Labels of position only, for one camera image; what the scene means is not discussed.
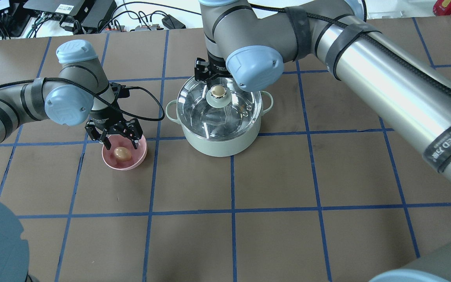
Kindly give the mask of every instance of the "pot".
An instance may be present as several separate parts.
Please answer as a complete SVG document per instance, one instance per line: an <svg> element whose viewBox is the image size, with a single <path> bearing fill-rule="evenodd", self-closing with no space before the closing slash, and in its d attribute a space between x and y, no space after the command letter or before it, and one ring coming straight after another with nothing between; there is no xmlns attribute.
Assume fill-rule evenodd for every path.
<svg viewBox="0 0 451 282"><path fill-rule="evenodd" d="M198 151L213 157L235 155L248 148L260 130L262 116L274 105L266 91L245 92L231 78L210 82L186 81L176 100L166 106L168 119L182 125L188 142ZM262 95L271 100L263 109ZM177 117L170 116L176 104Z"/></svg>

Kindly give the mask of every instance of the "brown egg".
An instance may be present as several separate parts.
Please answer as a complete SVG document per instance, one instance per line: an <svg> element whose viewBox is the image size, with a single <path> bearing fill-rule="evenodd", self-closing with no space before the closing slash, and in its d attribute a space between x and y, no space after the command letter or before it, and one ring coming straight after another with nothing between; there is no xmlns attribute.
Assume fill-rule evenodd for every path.
<svg viewBox="0 0 451 282"><path fill-rule="evenodd" d="M126 162L131 160L132 155L130 150L128 150L125 147L118 147L114 149L114 157L118 160L118 161L122 161L122 162Z"/></svg>

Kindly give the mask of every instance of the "pink bowl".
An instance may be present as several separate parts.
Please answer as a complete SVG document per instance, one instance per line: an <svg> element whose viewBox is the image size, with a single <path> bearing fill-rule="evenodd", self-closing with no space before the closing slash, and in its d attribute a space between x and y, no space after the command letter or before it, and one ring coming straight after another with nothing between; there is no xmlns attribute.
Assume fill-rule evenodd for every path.
<svg viewBox="0 0 451 282"><path fill-rule="evenodd" d="M134 149L131 141L121 135L110 135L109 141L111 141L111 149L107 150L105 146L102 146L102 159L108 167L115 170L127 171L136 168L141 164L145 156L147 155L147 141L142 135L142 138L138 141L138 148ZM132 153L132 159L126 162L118 161L114 157L114 149L117 147L125 147Z"/></svg>

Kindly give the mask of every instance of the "glass lid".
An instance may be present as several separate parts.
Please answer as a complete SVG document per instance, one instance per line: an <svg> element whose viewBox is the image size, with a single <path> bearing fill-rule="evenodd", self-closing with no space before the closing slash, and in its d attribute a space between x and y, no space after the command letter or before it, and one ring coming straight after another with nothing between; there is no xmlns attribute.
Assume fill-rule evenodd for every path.
<svg viewBox="0 0 451 282"><path fill-rule="evenodd" d="M245 92L232 78L210 83L191 77L177 98L177 114L194 135L210 141L241 136L256 122L262 110L260 91Z"/></svg>

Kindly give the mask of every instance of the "pot handle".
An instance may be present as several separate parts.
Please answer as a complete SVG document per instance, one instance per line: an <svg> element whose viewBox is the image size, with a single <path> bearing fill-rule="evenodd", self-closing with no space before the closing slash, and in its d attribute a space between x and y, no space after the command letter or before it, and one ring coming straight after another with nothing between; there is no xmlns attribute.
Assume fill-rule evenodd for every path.
<svg viewBox="0 0 451 282"><path fill-rule="evenodd" d="M173 117L170 117L170 114L168 113L168 111L169 111L168 109L169 109L170 105L172 105L172 104L177 104L177 100L175 99L175 100L171 101L170 103L168 103L168 105L166 105L166 109L165 109L166 117L169 120L173 121L174 123L177 123L178 125L181 125L182 123L181 123L181 121L179 119L179 115L177 115L177 118L173 118Z"/></svg>
<svg viewBox="0 0 451 282"><path fill-rule="evenodd" d="M260 93L262 95L268 96L271 99L271 105L269 106L269 108L263 110L262 113L261 113L261 115L263 116L263 115L267 114L272 109L272 106L274 106L274 99L272 98L272 95L269 92L267 92L267 91L260 91Z"/></svg>

